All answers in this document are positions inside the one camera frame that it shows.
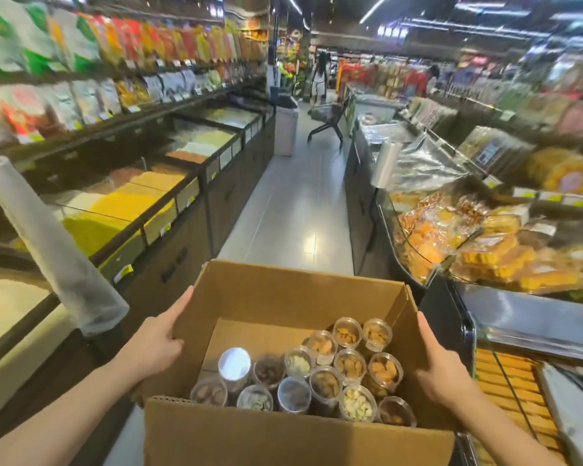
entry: white trash can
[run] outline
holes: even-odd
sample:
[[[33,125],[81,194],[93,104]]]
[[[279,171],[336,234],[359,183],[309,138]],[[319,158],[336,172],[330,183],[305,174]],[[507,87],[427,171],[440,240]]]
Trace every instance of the white trash can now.
[[[274,155],[291,156],[296,147],[298,103],[291,96],[279,96],[274,129]]]

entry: white plastic roll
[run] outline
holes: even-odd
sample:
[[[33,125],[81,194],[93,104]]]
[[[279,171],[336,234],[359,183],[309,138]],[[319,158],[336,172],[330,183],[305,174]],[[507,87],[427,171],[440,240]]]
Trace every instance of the white plastic roll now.
[[[380,155],[373,169],[371,184],[373,187],[384,189],[389,185],[397,159],[402,151],[402,143],[385,140],[380,148]]]
[[[82,333],[91,336],[117,325],[129,310],[127,303],[4,156],[0,205]]]

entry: human arm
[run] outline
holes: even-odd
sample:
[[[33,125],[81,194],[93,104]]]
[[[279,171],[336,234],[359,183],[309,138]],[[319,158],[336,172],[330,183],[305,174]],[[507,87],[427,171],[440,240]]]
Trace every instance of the human arm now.
[[[110,407],[179,356],[183,341],[173,340],[171,330],[192,291],[190,286],[168,311],[148,317],[108,364],[1,438],[0,465],[68,465]]]
[[[429,368],[416,375],[429,398],[451,410],[498,465],[565,466],[484,396],[458,354],[438,343],[423,313],[417,317]]]

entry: clear plastic cup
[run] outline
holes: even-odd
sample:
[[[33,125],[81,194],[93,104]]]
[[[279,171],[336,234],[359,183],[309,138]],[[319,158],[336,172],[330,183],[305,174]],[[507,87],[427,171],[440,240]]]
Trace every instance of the clear plastic cup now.
[[[300,378],[285,378],[277,391],[279,405],[289,414],[306,414],[311,404],[311,388]]]
[[[330,392],[325,380],[332,380]],[[332,417],[339,404],[343,390],[343,376],[332,366],[318,366],[309,376],[311,387],[311,414],[321,417]]]
[[[337,353],[334,357],[333,366],[341,373],[344,386],[360,384],[363,376],[367,373],[365,359],[354,349],[344,349]]]
[[[263,384],[275,393],[285,377],[285,363],[281,355],[264,355],[252,366],[252,379],[255,384]]]
[[[218,360],[218,374],[223,379],[229,394],[238,394],[249,381],[249,352],[240,347],[225,351]]]
[[[360,413],[360,407],[364,405],[369,409],[369,413],[366,415]],[[339,415],[343,420],[351,422],[374,422],[378,415],[378,406],[371,392],[363,386],[352,384],[343,389],[339,400]]]
[[[370,333],[374,330],[379,331],[383,336],[383,343],[370,339]],[[363,325],[363,338],[358,347],[358,351],[369,360],[374,353],[379,353],[391,343],[393,331],[389,324],[382,319],[369,319]]]
[[[301,364],[296,359],[306,361],[308,369],[306,369],[304,363]],[[309,375],[311,375],[311,370],[315,368],[313,352],[304,346],[296,347],[287,352],[284,362],[285,373],[292,378],[303,378],[307,380],[309,379]]]
[[[327,330],[313,332],[306,342],[306,347],[313,352],[316,364],[327,366],[332,364],[334,355],[337,353],[339,344],[334,339],[332,333]]]
[[[417,426],[417,418],[412,409],[404,399],[397,396],[388,396],[380,401],[378,418],[387,425],[411,428]]]
[[[376,366],[374,363],[380,363],[385,366],[386,363],[390,361],[395,365],[397,370],[397,376],[393,378],[392,381],[388,379],[387,376],[382,377],[376,374]],[[363,386],[365,386],[373,394],[376,399],[382,399],[384,397],[390,396],[395,392],[397,386],[404,379],[404,370],[402,365],[396,358],[390,353],[376,353],[367,364],[367,375],[363,378]]]
[[[225,407],[228,397],[227,387],[218,376],[198,382],[190,391],[190,400],[195,404]]]
[[[246,386],[237,398],[238,409],[250,409],[254,411],[272,412],[274,399],[272,394],[263,384]]]
[[[360,340],[363,337],[363,329],[360,324],[351,317],[342,317],[334,323],[333,336],[335,340],[337,340],[340,349],[355,349],[359,346]],[[347,336],[352,336],[354,342],[351,342],[350,338]]]

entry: person's left hand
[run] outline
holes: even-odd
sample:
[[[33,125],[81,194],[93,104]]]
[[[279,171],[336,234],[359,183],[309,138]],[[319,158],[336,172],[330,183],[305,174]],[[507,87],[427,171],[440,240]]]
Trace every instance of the person's left hand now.
[[[183,340],[172,339],[171,331],[192,293],[190,286],[166,312],[145,319],[111,361],[133,384],[169,368],[181,353]]]

